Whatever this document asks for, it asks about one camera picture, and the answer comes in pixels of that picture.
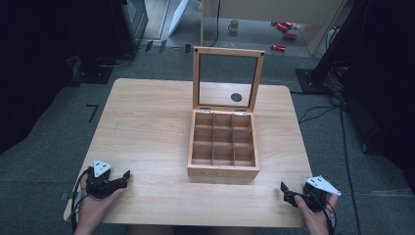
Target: black cable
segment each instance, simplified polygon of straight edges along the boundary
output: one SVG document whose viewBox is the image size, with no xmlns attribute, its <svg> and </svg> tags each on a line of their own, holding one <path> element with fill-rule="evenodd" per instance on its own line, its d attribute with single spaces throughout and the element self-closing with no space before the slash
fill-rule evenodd
<svg viewBox="0 0 415 235">
<path fill-rule="evenodd" d="M 217 14 L 216 14 L 216 37 L 214 38 L 210 47 L 214 46 L 217 40 L 219 39 L 219 15 L 220 15 L 220 0 L 219 0 L 219 4 L 217 5 Z"/>
<path fill-rule="evenodd" d="M 362 30 L 360 33 L 359 49 L 362 47 L 364 27 L 366 26 L 366 17 L 367 17 L 367 12 L 369 11 L 370 2 L 371 0 L 369 0 L 367 3 L 366 10 L 365 10 L 364 17 L 363 17 Z"/>
<path fill-rule="evenodd" d="M 71 222 L 72 217 L 73 217 L 73 215 L 74 215 L 74 214 L 78 214 L 78 213 L 79 213 L 79 211 L 76 211 L 76 209 L 79 207 L 80 202 L 82 202 L 82 201 L 83 201 L 84 199 L 86 199 L 88 196 L 89 196 L 89 194 L 88 194 L 88 195 L 86 195 L 85 197 L 81 198 L 81 199 L 79 200 L 79 202 L 77 202 L 77 203 L 76 203 L 76 205 L 75 205 L 75 207 L 74 207 L 73 211 L 71 211 L 71 212 L 70 212 L 70 215 L 68 216 L 68 218 L 67 218 L 67 220 L 66 220 L 66 222 L 67 222 L 67 223 L 70 223 L 70 222 Z"/>
<path fill-rule="evenodd" d="M 333 33 L 330 36 L 330 40 L 329 41 L 327 40 L 329 38 L 329 33 L 326 34 L 326 51 L 327 51 L 327 49 L 329 49 L 329 46 L 332 44 L 333 40 L 337 36 L 337 34 L 338 34 L 339 30 L 340 30 L 340 27 L 339 26 L 333 26 L 331 29 L 333 30 Z"/>
<path fill-rule="evenodd" d="M 347 171 L 348 185 L 350 187 L 351 200 L 353 202 L 354 215 L 355 215 L 355 218 L 356 218 L 357 234 L 360 235 L 361 234 L 361 232 L 360 232 L 360 219 L 359 219 L 359 214 L 357 213 L 357 205 L 356 205 L 356 200 L 354 198 L 354 189 L 353 189 L 353 184 L 351 183 L 350 167 L 348 165 L 345 122 L 343 120 L 343 109 L 340 109 L 340 120 L 341 120 L 341 123 L 342 123 L 343 145 L 344 145 L 344 150 L 345 150 L 345 161 L 346 161 L 346 171 Z"/>
<path fill-rule="evenodd" d="M 343 91 L 345 88 L 342 85 L 342 80 L 344 78 L 344 74 L 346 73 L 348 66 L 345 65 L 338 65 L 337 62 L 332 63 L 330 68 L 327 72 L 327 77 L 325 78 L 325 85 L 327 88 L 338 92 Z"/>
<path fill-rule="evenodd" d="M 103 60 L 103 58 L 97 58 L 97 62 L 98 62 L 98 64 L 99 64 L 99 61 L 100 60 Z M 126 64 L 128 64 L 130 61 L 132 60 L 132 56 L 129 56 L 129 58 L 127 59 L 127 61 L 126 62 L 124 62 L 124 63 L 122 63 L 122 64 L 119 64 L 119 65 L 113 65 L 113 66 L 105 66 L 105 65 L 98 65 L 99 67 L 102 67 L 102 68 L 119 68 L 119 67 L 123 67 L 123 66 L 125 66 Z"/>
<path fill-rule="evenodd" d="M 326 209 L 330 211 L 330 213 L 333 215 L 333 217 L 335 219 L 335 224 L 333 225 L 333 223 L 332 223 L 332 226 L 333 226 L 333 234 L 334 234 L 335 231 L 336 231 L 336 226 L 337 226 L 337 214 L 336 214 L 335 208 L 333 208 L 333 206 L 329 203 L 329 201 L 326 201 L 326 203 L 327 203 L 327 205 L 330 206 L 330 208 L 332 208 L 332 211 L 330 211 L 327 208 Z"/>
<path fill-rule="evenodd" d="M 303 119 L 304 117 L 305 117 L 305 115 L 308 113 L 308 111 L 311 111 L 311 110 L 314 110 L 314 109 L 324 109 L 324 108 L 326 108 L 326 109 L 329 109 L 329 108 L 331 108 L 330 110 L 326 110 L 325 112 L 323 112 L 323 113 L 321 113 L 320 115 L 318 115 L 318 116 L 315 116 L 315 117 L 310 117 L 310 118 L 307 118 L 307 119 Z M 303 122 L 306 122 L 306 121 L 308 121 L 308 120 L 312 120 L 312 119 L 316 119 L 316 118 L 320 118 L 320 117 L 322 117 L 323 115 L 325 115 L 326 113 L 329 113 L 330 111 L 332 111 L 332 110 L 334 110 L 334 109 L 336 109 L 336 108 L 338 108 L 338 107 L 336 107 L 336 106 L 329 106 L 329 107 L 313 107 L 313 108 L 310 108 L 310 109 L 308 109 L 307 111 L 305 111 L 305 114 L 300 118 L 300 120 L 299 120 L 299 124 L 301 124 L 301 123 L 303 123 Z"/>
<path fill-rule="evenodd" d="M 89 168 L 85 169 L 78 177 L 75 187 L 73 188 L 73 192 L 72 192 L 72 202 L 70 204 L 70 211 L 71 211 L 71 217 L 70 217 L 70 224 L 72 226 L 72 231 L 75 232 L 76 230 L 76 206 L 75 206 L 75 201 L 76 201 L 76 193 L 77 193 L 77 189 L 79 187 L 80 184 L 80 180 L 82 179 L 83 175 L 85 175 L 86 173 L 89 173 Z"/>
<path fill-rule="evenodd" d="M 307 93 L 302 93 L 302 91 L 290 91 L 292 95 L 308 95 Z"/>
</svg>

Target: tape marker on floor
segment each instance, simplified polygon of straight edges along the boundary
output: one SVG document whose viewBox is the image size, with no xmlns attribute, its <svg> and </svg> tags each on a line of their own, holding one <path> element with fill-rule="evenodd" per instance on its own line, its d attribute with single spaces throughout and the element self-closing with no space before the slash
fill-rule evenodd
<svg viewBox="0 0 415 235">
<path fill-rule="evenodd" d="M 86 107 L 95 107 L 94 112 L 92 113 L 92 116 L 91 116 L 91 118 L 88 121 L 88 122 L 91 122 L 92 119 L 94 118 L 95 114 L 97 113 L 97 110 L 98 110 L 99 105 L 88 105 L 88 104 L 86 104 Z"/>
<path fill-rule="evenodd" d="M 167 44 L 167 39 L 166 40 L 163 40 L 161 42 L 161 46 L 160 46 L 159 53 L 164 52 L 164 50 L 165 50 L 165 44 Z"/>
<path fill-rule="evenodd" d="M 147 43 L 146 52 L 152 50 L 152 46 L 153 46 L 153 41 L 150 41 L 149 43 Z"/>
<path fill-rule="evenodd" d="M 186 49 L 184 53 L 188 54 L 190 52 L 190 44 L 186 44 Z"/>
</svg>

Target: finger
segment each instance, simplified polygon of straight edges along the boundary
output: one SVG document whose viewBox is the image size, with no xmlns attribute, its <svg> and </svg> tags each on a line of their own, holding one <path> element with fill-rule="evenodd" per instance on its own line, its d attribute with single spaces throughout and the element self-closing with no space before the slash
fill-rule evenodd
<svg viewBox="0 0 415 235">
<path fill-rule="evenodd" d="M 88 174 L 84 174 L 82 176 L 82 179 L 80 180 L 80 187 L 85 188 L 86 187 L 86 180 L 88 179 Z"/>
<path fill-rule="evenodd" d="M 299 206 L 300 210 L 302 210 L 303 212 L 306 210 L 309 210 L 307 204 L 305 203 L 304 199 L 301 196 L 295 195 L 294 200 L 296 200 L 297 206 Z"/>
<path fill-rule="evenodd" d="M 330 206 L 332 206 L 333 208 L 336 206 L 337 201 L 339 200 L 339 196 L 336 194 L 332 194 L 329 198 L 329 204 Z"/>
<path fill-rule="evenodd" d="M 108 197 L 107 199 L 106 199 L 106 202 L 108 203 L 108 204 L 111 204 L 113 201 L 115 201 L 117 198 L 119 198 L 119 196 L 121 196 L 121 194 L 122 194 L 122 192 L 124 191 L 124 188 L 119 188 L 119 189 L 117 189 L 117 190 L 115 190 L 111 195 L 110 195 L 110 197 Z"/>
</svg>

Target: wooden table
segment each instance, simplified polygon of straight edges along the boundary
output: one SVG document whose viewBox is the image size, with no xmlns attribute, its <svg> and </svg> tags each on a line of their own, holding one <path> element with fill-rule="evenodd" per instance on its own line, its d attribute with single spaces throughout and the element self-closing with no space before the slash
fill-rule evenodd
<svg viewBox="0 0 415 235">
<path fill-rule="evenodd" d="M 192 82 L 118 79 L 81 171 L 94 160 L 127 170 L 127 190 L 106 223 L 207 226 L 303 226 L 300 211 L 283 202 L 281 181 L 301 192 L 311 175 L 289 89 L 260 85 L 255 106 L 260 172 L 229 183 L 187 175 Z M 70 202 L 64 214 L 69 214 Z"/>
</svg>

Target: cable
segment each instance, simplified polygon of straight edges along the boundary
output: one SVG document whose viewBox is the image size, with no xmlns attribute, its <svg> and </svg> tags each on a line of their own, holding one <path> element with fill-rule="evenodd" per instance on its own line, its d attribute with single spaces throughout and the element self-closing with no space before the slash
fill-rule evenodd
<svg viewBox="0 0 415 235">
<path fill-rule="evenodd" d="M 75 205 L 75 200 L 76 200 L 76 193 L 77 193 L 77 188 L 79 187 L 79 184 L 80 184 L 80 180 L 82 179 L 82 177 L 83 177 L 83 175 L 85 175 L 86 173 L 89 173 L 89 168 L 87 168 L 87 169 L 85 169 L 80 175 L 79 175 L 79 177 L 78 177 L 78 179 L 77 179 L 77 181 L 76 181 L 76 184 L 75 184 L 75 187 L 73 188 L 73 192 L 72 192 L 72 202 L 71 202 L 71 204 L 70 204 L 70 211 L 71 211 L 71 213 L 70 213 L 70 224 L 72 225 L 72 231 L 73 232 L 75 232 L 75 230 L 76 230 L 76 226 L 77 226 L 77 223 L 76 223 L 76 212 L 75 212 L 75 210 L 76 210 L 76 208 L 77 208 L 77 205 L 79 204 L 79 202 L 81 201 L 81 200 L 83 200 L 83 199 L 81 199 L 76 205 Z"/>
<path fill-rule="evenodd" d="M 345 62 L 346 61 L 333 62 L 330 65 L 326 78 L 324 79 L 326 87 L 334 92 L 343 91 L 345 89 L 342 84 L 342 79 L 348 70 L 348 66 L 344 65 Z"/>
<path fill-rule="evenodd" d="M 197 0 L 199 11 L 202 10 L 202 0 Z"/>
<path fill-rule="evenodd" d="M 327 49 L 329 49 L 329 46 L 332 44 L 333 40 L 337 36 L 337 34 L 338 34 L 339 30 L 340 30 L 340 27 L 339 26 L 333 26 L 331 29 L 333 30 L 333 33 L 330 36 L 330 40 L 329 41 L 327 41 L 327 39 L 329 38 L 329 33 L 326 34 L 326 51 L 327 51 Z"/>
<path fill-rule="evenodd" d="M 340 120 L 341 120 L 341 124 L 342 124 L 342 135 L 343 135 L 343 145 L 344 145 L 344 150 L 345 150 L 345 162 L 346 162 L 346 171 L 347 171 L 348 185 L 350 187 L 351 200 L 353 202 L 354 215 L 355 215 L 355 218 L 356 218 L 357 234 L 360 235 L 361 234 L 361 231 L 360 231 L 360 219 L 359 219 L 359 214 L 357 213 L 356 200 L 354 199 L 354 189 L 353 189 L 353 184 L 351 183 L 350 167 L 348 165 L 348 154 L 347 154 L 347 145 L 346 145 L 345 122 L 343 120 L 343 109 L 340 109 Z"/>
<path fill-rule="evenodd" d="M 85 197 L 81 198 L 81 199 L 79 200 L 79 202 L 77 202 L 77 203 L 76 203 L 76 205 L 75 205 L 75 207 L 74 207 L 73 211 L 71 211 L 70 215 L 68 216 L 68 218 L 67 218 L 67 220 L 66 220 L 66 222 L 67 222 L 67 223 L 70 223 L 70 222 L 71 222 L 71 220 L 72 220 L 72 217 L 73 217 L 75 214 L 78 214 L 78 211 L 76 211 L 76 209 L 78 208 L 78 206 L 79 206 L 80 202 L 82 202 L 82 200 L 84 200 L 84 199 L 85 199 L 85 198 L 87 198 L 88 196 L 89 196 L 89 194 L 88 194 L 88 195 L 86 195 Z"/>
<path fill-rule="evenodd" d="M 329 108 L 331 108 L 330 110 L 326 110 L 325 112 L 323 112 L 322 114 L 320 114 L 320 115 L 318 115 L 318 116 L 315 116 L 315 117 L 310 117 L 310 118 L 307 118 L 307 119 L 303 119 L 304 117 L 305 117 L 305 115 L 308 113 L 308 111 L 311 111 L 311 110 L 314 110 L 314 109 L 329 109 Z M 329 106 L 329 107 L 319 107 L 319 106 L 316 106 L 316 107 L 313 107 L 313 108 L 310 108 L 310 109 L 308 109 L 307 111 L 305 111 L 305 114 L 300 118 L 300 120 L 299 120 L 299 124 L 301 124 L 301 123 L 303 123 L 303 122 L 306 122 L 306 121 L 308 121 L 308 120 L 312 120 L 312 119 L 316 119 L 316 118 L 320 118 L 320 117 L 322 117 L 323 115 L 325 115 L 326 113 L 329 113 L 330 111 L 332 111 L 332 110 L 334 110 L 334 109 L 336 109 L 336 108 L 338 108 L 337 106 Z"/>
<path fill-rule="evenodd" d="M 325 95 L 331 95 L 331 94 L 313 94 L 313 93 L 303 93 L 302 91 L 291 91 L 291 90 L 290 90 L 290 94 L 292 94 L 292 95 L 307 95 L 307 96 L 314 96 L 314 95 L 321 95 L 321 96 L 325 96 Z"/>
<path fill-rule="evenodd" d="M 364 27 L 366 25 L 366 17 L 367 17 L 367 12 L 369 11 L 370 1 L 371 0 L 369 0 L 368 3 L 367 3 L 366 11 L 365 11 L 364 17 L 363 17 L 362 31 L 361 31 L 361 34 L 360 34 L 360 41 L 359 41 L 359 49 L 362 47 Z"/>
<path fill-rule="evenodd" d="M 220 15 L 220 0 L 219 0 L 219 4 L 217 5 L 217 14 L 216 14 L 216 37 L 214 38 L 210 47 L 213 47 L 216 44 L 217 40 L 219 39 L 219 15 Z"/>
<path fill-rule="evenodd" d="M 212 11 L 212 12 L 214 12 L 214 9 L 213 9 L 213 1 L 210 1 L 210 10 Z M 214 18 L 211 18 L 211 24 L 213 25 L 213 28 L 218 28 L 219 27 L 219 25 L 217 25 L 215 22 L 214 22 Z"/>
<path fill-rule="evenodd" d="M 128 60 L 125 62 L 125 63 L 123 63 L 123 64 L 120 64 L 120 65 L 114 65 L 114 66 L 102 66 L 102 65 L 99 65 L 99 67 L 103 67 L 103 68 L 119 68 L 119 67 L 123 67 L 123 66 L 125 66 L 126 64 L 128 64 L 130 61 L 131 61 L 131 59 L 132 59 L 132 56 L 130 56 L 129 58 L 128 58 Z"/>
<path fill-rule="evenodd" d="M 326 203 L 327 203 L 327 205 L 330 206 L 330 208 L 332 208 L 332 211 L 330 211 L 330 209 L 328 209 L 327 207 L 326 207 L 326 209 L 329 210 L 329 212 L 334 216 L 334 219 L 335 219 L 335 224 L 334 225 L 333 225 L 333 220 L 330 219 L 330 221 L 332 222 L 333 234 L 334 234 L 335 231 L 336 231 L 336 226 L 337 226 L 337 214 L 336 214 L 335 208 L 333 208 L 333 206 L 329 203 L 329 201 L 326 201 Z"/>
</svg>

